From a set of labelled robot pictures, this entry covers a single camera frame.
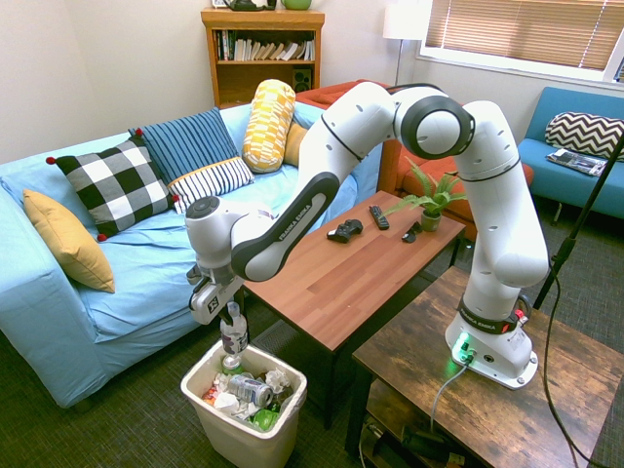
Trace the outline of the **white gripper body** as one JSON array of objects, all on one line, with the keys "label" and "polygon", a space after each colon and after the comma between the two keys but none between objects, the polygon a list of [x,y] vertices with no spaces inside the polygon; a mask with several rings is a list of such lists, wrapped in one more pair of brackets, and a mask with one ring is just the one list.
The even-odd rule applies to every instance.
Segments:
[{"label": "white gripper body", "polygon": [[208,278],[202,279],[189,299],[193,319],[201,325],[209,324],[243,284],[243,278],[234,278],[227,285],[212,283]]}]

